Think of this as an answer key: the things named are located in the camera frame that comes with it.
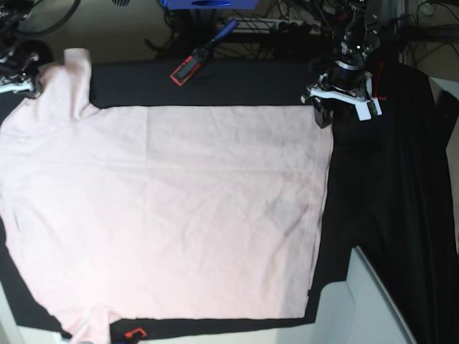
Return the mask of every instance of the red clip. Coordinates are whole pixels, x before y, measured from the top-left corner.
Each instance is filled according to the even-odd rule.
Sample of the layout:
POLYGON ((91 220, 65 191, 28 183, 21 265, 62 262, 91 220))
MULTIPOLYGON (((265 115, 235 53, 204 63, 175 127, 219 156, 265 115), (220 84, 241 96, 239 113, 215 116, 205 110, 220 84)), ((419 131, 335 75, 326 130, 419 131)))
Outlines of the red clip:
POLYGON ((142 338, 146 337, 146 332, 143 330, 143 328, 136 328, 135 330, 125 333, 124 336, 127 339, 131 339, 136 333, 142 334, 142 338))

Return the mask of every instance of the pink t-shirt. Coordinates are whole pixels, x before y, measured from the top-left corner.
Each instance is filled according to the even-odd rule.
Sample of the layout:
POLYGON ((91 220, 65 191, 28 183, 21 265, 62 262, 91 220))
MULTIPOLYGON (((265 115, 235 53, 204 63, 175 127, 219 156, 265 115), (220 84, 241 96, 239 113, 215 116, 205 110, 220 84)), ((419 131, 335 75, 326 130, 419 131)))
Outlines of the pink t-shirt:
POLYGON ((90 73, 67 50, 0 128, 6 245, 35 300, 74 343, 121 318, 303 317, 331 129, 306 106, 101 110, 90 73))

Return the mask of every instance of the blue container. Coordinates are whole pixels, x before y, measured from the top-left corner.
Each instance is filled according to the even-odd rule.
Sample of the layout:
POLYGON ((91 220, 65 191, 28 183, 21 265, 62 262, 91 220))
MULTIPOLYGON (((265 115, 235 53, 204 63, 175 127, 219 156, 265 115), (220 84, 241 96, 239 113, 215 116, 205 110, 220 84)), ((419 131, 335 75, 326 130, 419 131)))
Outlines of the blue container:
POLYGON ((259 0, 161 0, 169 9, 254 9, 259 0))

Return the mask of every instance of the black table surface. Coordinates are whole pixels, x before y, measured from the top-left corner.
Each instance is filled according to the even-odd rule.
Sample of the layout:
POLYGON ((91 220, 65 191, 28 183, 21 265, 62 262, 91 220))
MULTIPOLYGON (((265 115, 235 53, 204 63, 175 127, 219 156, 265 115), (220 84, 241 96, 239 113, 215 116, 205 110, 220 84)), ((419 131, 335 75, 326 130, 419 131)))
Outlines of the black table surface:
MULTIPOLYGON (((93 67, 90 98, 126 105, 299 105, 314 76, 304 63, 215 60, 183 87, 169 74, 179 61, 93 67)), ((139 326, 149 338, 230 333, 313 323, 322 288, 346 279, 361 246, 419 343, 459 343, 459 267, 445 147, 427 77, 397 65, 383 116, 335 119, 334 149, 318 264, 305 317, 287 320, 121 320, 113 338, 139 326)), ((0 95, 3 120, 21 100, 0 95)), ((62 332, 30 295, 0 230, 0 281, 18 325, 62 332)))

